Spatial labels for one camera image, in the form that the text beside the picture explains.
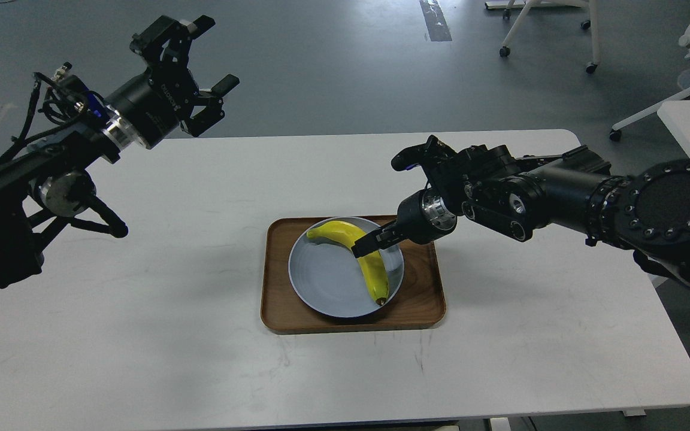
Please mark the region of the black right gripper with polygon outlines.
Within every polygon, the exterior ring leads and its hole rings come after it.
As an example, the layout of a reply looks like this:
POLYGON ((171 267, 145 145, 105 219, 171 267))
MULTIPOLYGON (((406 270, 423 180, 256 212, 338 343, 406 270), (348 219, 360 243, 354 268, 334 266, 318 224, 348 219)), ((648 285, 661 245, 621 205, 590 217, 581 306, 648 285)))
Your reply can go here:
POLYGON ((435 189, 421 189, 400 202, 397 220, 357 239, 351 251, 358 259, 405 240, 427 244, 452 233, 457 222, 457 215, 446 208, 435 189))

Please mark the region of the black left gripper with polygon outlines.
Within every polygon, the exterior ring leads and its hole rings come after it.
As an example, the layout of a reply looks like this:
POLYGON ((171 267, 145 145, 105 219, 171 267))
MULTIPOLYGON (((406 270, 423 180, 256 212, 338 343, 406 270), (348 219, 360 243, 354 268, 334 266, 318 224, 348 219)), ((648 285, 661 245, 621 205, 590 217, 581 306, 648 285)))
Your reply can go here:
POLYGON ((129 44, 143 58, 146 70, 133 77, 106 101, 129 121, 153 149, 176 126, 189 136, 198 137, 225 117, 223 99, 239 84, 227 74, 209 89, 198 89, 188 69, 192 41, 214 26, 213 17, 194 21, 160 16, 129 44))

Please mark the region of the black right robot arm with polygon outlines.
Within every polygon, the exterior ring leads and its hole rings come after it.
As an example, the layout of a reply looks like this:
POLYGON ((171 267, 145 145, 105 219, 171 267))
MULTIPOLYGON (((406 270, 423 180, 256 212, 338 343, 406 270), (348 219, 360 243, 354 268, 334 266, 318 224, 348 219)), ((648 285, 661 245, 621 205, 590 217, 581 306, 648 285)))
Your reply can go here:
POLYGON ((394 221, 356 240, 356 257, 453 232, 463 216, 518 242, 558 224, 632 250, 644 272, 690 287, 690 159, 659 163, 638 175, 612 175, 585 145, 554 156, 515 158, 505 145, 455 151, 437 136, 401 150, 397 171, 422 168, 425 188, 403 200, 394 221))

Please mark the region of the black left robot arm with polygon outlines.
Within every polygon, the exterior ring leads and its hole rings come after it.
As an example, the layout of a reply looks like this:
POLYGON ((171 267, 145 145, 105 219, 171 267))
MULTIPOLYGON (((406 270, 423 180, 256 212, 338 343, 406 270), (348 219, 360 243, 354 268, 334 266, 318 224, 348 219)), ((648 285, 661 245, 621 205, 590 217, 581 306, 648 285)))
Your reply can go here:
POLYGON ((0 156, 0 289, 41 273, 44 249, 68 226, 127 235, 98 198, 90 164, 115 163, 132 144, 152 149, 178 126, 198 137, 224 118, 224 97, 239 78, 202 89, 188 67, 192 42, 213 26, 209 16, 159 17, 132 36, 145 71, 108 96, 90 90, 70 63, 52 77, 34 74, 24 126, 0 156))

